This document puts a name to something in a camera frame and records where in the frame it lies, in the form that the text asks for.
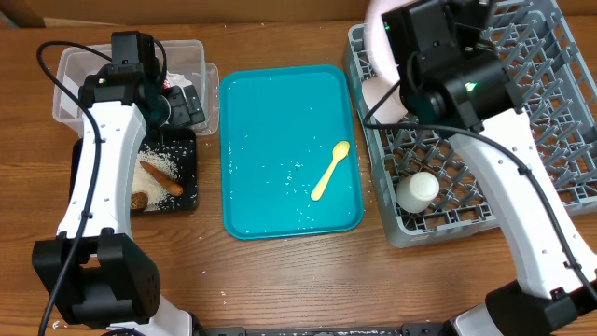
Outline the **pink bowl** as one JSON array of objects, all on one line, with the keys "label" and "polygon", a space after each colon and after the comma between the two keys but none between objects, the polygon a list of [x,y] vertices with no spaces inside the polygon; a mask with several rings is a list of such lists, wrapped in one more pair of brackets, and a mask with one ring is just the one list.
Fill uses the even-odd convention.
[{"label": "pink bowl", "polygon": [[[371,109],[391,88],[391,84],[379,77],[365,80],[362,83],[362,94],[367,107]],[[391,124],[401,121],[407,114],[408,110],[400,100],[399,89],[396,89],[372,117],[380,124]]]}]

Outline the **white napkin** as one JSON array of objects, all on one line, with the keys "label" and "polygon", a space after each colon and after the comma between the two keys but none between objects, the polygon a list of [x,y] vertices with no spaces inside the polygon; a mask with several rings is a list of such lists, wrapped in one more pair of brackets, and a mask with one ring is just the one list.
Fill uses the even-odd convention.
[{"label": "white napkin", "polygon": [[170,89],[174,86],[184,88],[191,85],[192,82],[187,79],[184,75],[167,72],[166,79],[164,81],[164,88]]}]

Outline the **orange carrot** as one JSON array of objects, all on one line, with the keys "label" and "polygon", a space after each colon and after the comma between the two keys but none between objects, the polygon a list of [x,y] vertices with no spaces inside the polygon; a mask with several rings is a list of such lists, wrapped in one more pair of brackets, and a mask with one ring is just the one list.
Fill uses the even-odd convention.
[{"label": "orange carrot", "polygon": [[156,167],[146,161],[141,161],[140,165],[148,172],[169,194],[173,196],[181,196],[184,192],[183,188],[172,180],[165,173],[158,170]]}]

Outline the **brown food chunk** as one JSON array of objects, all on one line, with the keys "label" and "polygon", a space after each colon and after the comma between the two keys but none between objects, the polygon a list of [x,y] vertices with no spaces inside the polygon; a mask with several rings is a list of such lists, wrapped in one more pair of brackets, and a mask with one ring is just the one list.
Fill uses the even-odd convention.
[{"label": "brown food chunk", "polygon": [[132,211],[145,211],[148,206],[148,196],[144,192],[135,192],[131,196]]}]

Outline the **yellow plastic spoon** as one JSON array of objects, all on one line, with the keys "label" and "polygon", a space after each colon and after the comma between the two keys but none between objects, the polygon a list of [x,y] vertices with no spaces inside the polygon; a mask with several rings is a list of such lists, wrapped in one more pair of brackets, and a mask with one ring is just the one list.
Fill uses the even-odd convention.
[{"label": "yellow plastic spoon", "polygon": [[328,165],[326,171],[312,190],[311,199],[314,202],[317,202],[322,198],[338,163],[347,157],[349,151],[350,143],[348,141],[340,141],[333,147],[331,163]]}]

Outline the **pile of white rice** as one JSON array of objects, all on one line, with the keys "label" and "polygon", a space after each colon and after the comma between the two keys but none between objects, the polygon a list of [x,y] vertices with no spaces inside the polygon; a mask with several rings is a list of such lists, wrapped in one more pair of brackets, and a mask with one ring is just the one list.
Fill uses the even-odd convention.
[{"label": "pile of white rice", "polygon": [[192,209],[197,201],[195,164],[190,141],[142,144],[134,165],[131,210],[159,213]]}]

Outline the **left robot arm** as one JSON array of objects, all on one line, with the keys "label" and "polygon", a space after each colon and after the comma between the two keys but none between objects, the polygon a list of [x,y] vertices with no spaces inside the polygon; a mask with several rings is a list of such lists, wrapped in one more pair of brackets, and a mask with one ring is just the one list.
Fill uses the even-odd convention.
[{"label": "left robot arm", "polygon": [[162,91],[167,59],[162,44],[138,31],[111,37],[107,63],[70,91],[43,65],[46,76],[81,110],[83,137],[75,183],[55,238],[37,241],[34,270],[49,294],[39,324],[52,311],[69,325],[107,335],[202,335],[192,313],[160,293],[157,265],[132,239],[134,166],[148,132],[169,116]]}]

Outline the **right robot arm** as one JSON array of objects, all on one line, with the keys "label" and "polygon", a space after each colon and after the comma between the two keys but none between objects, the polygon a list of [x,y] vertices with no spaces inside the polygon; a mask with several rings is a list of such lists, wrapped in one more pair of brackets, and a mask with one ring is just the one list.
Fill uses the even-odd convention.
[{"label": "right robot arm", "polygon": [[516,279],[447,321],[445,335],[550,335],[596,308],[596,256],[540,160],[519,89],[483,37],[490,1],[376,1],[368,49],[377,73],[446,138],[496,216]]}]

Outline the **white cup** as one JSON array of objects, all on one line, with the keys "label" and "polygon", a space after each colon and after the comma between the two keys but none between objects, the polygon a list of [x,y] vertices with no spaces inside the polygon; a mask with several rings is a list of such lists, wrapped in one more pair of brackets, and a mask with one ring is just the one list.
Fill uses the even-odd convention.
[{"label": "white cup", "polygon": [[396,186],[396,201],[409,213],[425,210],[439,194],[437,178],[427,172],[419,172],[402,179]]}]

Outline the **large white plate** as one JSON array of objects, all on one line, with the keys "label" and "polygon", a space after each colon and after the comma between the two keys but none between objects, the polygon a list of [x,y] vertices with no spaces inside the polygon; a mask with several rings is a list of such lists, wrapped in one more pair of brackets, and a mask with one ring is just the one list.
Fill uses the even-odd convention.
[{"label": "large white plate", "polygon": [[364,42],[368,59],[379,78],[376,91],[363,92],[368,107],[373,107],[398,82],[400,75],[382,22],[382,14],[404,7],[415,0],[371,0],[365,16]]}]

